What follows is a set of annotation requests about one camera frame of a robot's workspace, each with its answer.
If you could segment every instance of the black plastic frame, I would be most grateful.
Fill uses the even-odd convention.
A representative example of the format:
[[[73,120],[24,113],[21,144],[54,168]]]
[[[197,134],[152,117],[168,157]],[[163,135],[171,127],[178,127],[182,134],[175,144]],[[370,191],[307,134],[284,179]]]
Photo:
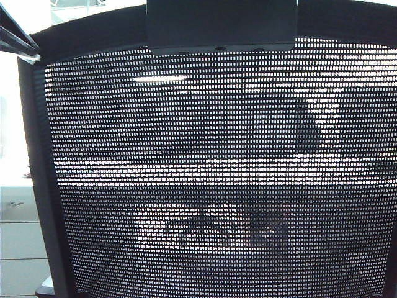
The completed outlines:
[[[0,50],[36,59],[38,45],[27,35],[0,3]]]
[[[145,6],[93,15],[51,27],[32,38],[42,60],[19,61],[20,88],[35,197],[58,298],[76,298],[71,252],[46,115],[44,69],[58,61],[147,45]],[[298,36],[397,48],[397,7],[353,0],[299,0]],[[383,298],[397,297],[397,227],[394,229]]]
[[[71,252],[66,237],[60,192],[56,182],[51,148],[51,132],[44,98],[44,85],[36,84],[43,69],[18,60],[20,96],[28,144],[30,170],[45,249],[57,298],[77,297]]]

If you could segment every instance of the cabinet drawer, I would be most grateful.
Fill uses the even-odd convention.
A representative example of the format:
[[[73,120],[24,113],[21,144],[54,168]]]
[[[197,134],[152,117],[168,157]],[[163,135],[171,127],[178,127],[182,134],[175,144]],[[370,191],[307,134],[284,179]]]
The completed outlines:
[[[38,222],[33,187],[0,187],[0,222]]]
[[[36,288],[50,275],[48,261],[1,260],[2,296],[34,295]]]
[[[37,297],[30,295],[23,295],[23,296],[1,296],[1,298],[37,298]]]
[[[0,223],[1,259],[47,258],[38,222]]]

